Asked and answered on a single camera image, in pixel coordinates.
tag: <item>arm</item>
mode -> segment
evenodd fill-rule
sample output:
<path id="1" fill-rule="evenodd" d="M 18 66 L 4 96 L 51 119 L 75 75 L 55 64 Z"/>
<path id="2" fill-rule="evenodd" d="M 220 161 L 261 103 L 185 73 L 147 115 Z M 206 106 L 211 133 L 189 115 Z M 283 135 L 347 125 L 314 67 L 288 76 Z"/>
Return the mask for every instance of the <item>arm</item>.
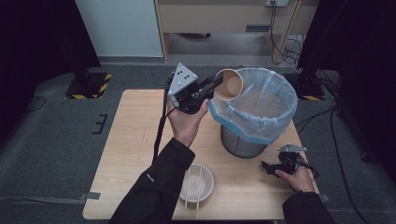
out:
<path id="1" fill-rule="evenodd" d="M 189 149 L 207 113 L 206 100 L 193 115 L 174 110 L 168 116 L 174 138 L 136 180 L 108 223 L 169 223 L 174 214 L 186 170 L 195 155 Z M 174 107 L 168 99 L 168 112 Z"/>
<path id="2" fill-rule="evenodd" d="M 298 191 L 283 203 L 283 213 L 288 224 L 334 223 L 326 206 L 315 193 L 312 179 L 305 167 L 299 167 L 294 175 L 279 170 L 276 170 L 276 174 Z"/>

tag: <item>person's right arm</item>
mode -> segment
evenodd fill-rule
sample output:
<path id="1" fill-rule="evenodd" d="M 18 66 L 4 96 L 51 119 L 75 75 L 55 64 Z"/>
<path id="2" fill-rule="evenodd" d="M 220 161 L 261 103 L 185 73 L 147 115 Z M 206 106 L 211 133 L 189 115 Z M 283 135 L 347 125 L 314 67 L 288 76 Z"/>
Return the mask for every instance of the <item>person's right arm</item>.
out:
<path id="1" fill-rule="evenodd" d="M 308 169 L 301 166 L 294 175 L 276 170 L 297 191 L 283 203 L 283 214 L 288 224 L 335 223 L 319 196 L 315 193 Z"/>

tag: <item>yellow and black hazard tape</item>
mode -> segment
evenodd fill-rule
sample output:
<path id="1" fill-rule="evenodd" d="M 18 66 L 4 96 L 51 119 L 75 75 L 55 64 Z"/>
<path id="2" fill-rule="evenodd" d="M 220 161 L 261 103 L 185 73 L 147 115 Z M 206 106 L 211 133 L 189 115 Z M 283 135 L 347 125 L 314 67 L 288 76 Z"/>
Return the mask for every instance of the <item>yellow and black hazard tape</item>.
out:
<path id="1" fill-rule="evenodd" d="M 325 100 L 324 96 L 299 96 L 299 100 L 321 101 Z"/>
<path id="2" fill-rule="evenodd" d="M 105 93 L 105 90 L 107 88 L 108 82 L 110 81 L 111 75 L 107 74 L 105 77 L 105 80 L 103 81 L 103 84 L 97 92 L 97 94 L 71 94 L 71 95 L 66 95 L 65 99 L 77 99 L 77 100 L 83 100 L 83 99 L 92 99 L 92 98 L 101 98 L 103 94 Z"/>

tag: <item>black jacket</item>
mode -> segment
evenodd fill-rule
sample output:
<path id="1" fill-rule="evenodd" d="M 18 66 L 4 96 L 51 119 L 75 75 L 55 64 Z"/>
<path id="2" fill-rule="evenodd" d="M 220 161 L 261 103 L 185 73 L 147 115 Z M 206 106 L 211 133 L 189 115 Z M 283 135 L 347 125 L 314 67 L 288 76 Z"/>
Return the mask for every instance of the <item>black jacket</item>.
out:
<path id="1" fill-rule="evenodd" d="M 109 224 L 170 223 L 186 170 L 195 154 L 175 138 L 137 179 Z M 288 223 L 333 223 L 316 193 L 296 193 L 284 204 Z"/>

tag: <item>white bowl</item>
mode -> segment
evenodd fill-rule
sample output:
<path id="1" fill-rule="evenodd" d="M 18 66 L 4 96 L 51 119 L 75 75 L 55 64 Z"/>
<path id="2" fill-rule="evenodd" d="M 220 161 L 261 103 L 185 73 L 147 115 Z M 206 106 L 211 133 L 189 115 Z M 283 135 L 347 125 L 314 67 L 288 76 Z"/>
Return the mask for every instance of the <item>white bowl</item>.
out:
<path id="1" fill-rule="evenodd" d="M 189 170 L 184 174 L 183 186 L 181 187 L 180 198 L 186 200 L 187 194 L 187 202 L 189 203 L 197 203 L 198 202 L 198 192 L 200 192 L 199 201 L 203 201 L 209 196 L 210 192 L 212 192 L 213 185 L 215 181 L 213 180 L 213 175 L 210 171 L 202 166 L 202 177 L 200 181 L 200 173 L 201 173 L 201 165 L 197 163 L 193 163 L 190 167 L 190 181 L 189 179 Z"/>

